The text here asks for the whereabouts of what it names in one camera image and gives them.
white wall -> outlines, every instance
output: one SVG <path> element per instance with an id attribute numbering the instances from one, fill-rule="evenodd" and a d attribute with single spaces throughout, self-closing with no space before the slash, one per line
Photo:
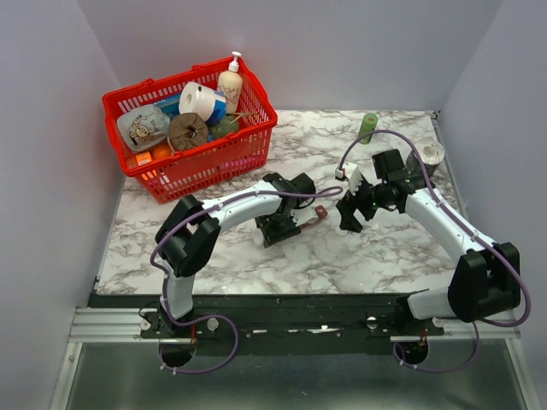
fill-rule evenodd
<path id="1" fill-rule="evenodd" d="M 0 408 L 48 408 L 121 175 L 101 96 L 118 86 L 73 0 L 0 14 Z"/>
<path id="2" fill-rule="evenodd" d="M 439 109 L 501 0 L 78 0 L 124 85 L 242 51 L 276 108 Z"/>
<path id="3" fill-rule="evenodd" d="M 547 3 L 505 0 L 440 126 L 471 221 L 521 252 L 532 293 L 524 349 L 547 408 Z"/>

white marble countertop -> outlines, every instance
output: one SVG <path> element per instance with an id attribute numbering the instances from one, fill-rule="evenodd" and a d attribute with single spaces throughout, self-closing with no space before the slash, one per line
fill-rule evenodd
<path id="1" fill-rule="evenodd" d="M 341 185 L 334 168 L 356 137 L 365 111 L 279 111 L 268 163 L 245 175 L 201 190 L 198 199 L 214 198 L 249 187 L 263 175 L 279 172 L 291 179 L 307 173 L 317 189 Z M 435 138 L 424 112 L 378 112 L 378 128 L 399 131 L 413 141 Z M 389 135 L 358 144 L 349 161 L 359 164 L 365 178 L 377 182 L 371 156 L 390 148 L 410 149 Z M 433 181 L 457 207 L 446 166 Z M 196 276 L 194 293 L 365 293 L 409 292 L 448 284 L 454 265 L 444 250 L 408 215 L 379 210 L 360 234 L 338 235 L 334 200 L 320 200 L 326 220 L 302 234 L 264 249 L 255 244 L 254 221 L 222 234 L 209 264 Z M 99 294 L 159 294 L 162 275 L 149 263 L 154 236 L 175 202 L 159 205 L 135 180 L 126 179 L 107 248 Z"/>

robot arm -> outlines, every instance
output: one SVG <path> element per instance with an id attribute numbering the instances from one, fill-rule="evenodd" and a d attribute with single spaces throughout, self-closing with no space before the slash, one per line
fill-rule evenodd
<path id="1" fill-rule="evenodd" d="M 249 189 L 222 198 L 199 202 L 193 195 L 185 196 L 163 223 L 156 234 L 156 243 L 183 220 L 202 214 L 191 222 L 192 227 L 185 226 L 177 230 L 165 242 L 160 253 L 162 264 L 169 272 L 167 298 L 171 313 L 176 319 L 192 309 L 194 275 L 209 261 L 216 239 L 222 232 L 246 220 L 255 219 L 256 226 L 263 235 L 264 247 L 267 248 L 297 235 L 310 220 L 325 216 L 319 211 L 317 214 L 309 212 L 308 208 L 300 210 L 306 199 L 259 195 L 258 191 L 309 195 L 315 194 L 315 185 L 305 173 L 292 180 L 284 179 L 278 173 L 270 173 Z M 256 192 L 256 195 L 226 203 L 226 200 L 248 192 Z M 222 203 L 225 205 L 216 210 L 204 211 Z"/>
<path id="2" fill-rule="evenodd" d="M 415 319 L 454 317 L 464 322 L 483 319 L 519 305 L 521 290 L 513 276 L 498 259 L 490 255 L 456 224 L 433 200 L 421 174 L 409 175 L 397 149 L 373 156 L 380 184 L 371 185 L 353 165 L 344 164 L 337 179 L 345 179 L 349 190 L 338 202 L 340 228 L 360 232 L 362 225 L 354 213 L 358 210 L 371 220 L 378 208 L 406 213 L 420 222 L 456 263 L 450 286 L 426 290 L 408 296 L 404 301 Z M 497 244 L 469 224 L 455 209 L 446 204 L 460 221 L 480 235 L 519 271 L 519 253 L 511 243 Z"/>

pump dispenser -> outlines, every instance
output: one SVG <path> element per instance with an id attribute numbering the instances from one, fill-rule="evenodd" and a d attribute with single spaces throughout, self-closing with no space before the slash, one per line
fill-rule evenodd
<path id="1" fill-rule="evenodd" d="M 228 69 L 219 75 L 219 82 L 216 87 L 226 97 L 226 114 L 233 114 L 238 110 L 239 96 L 243 85 L 243 79 L 238 74 L 238 58 L 241 57 L 241 53 L 232 51 L 232 55 L 233 61 L 228 64 Z"/>

white roll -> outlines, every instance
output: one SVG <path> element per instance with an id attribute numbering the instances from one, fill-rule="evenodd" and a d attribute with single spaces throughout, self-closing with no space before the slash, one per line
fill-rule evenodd
<path id="1" fill-rule="evenodd" d="M 226 98 L 220 91 L 190 82 L 180 94 L 179 111 L 196 113 L 208 126 L 214 126 L 226 115 Z"/>

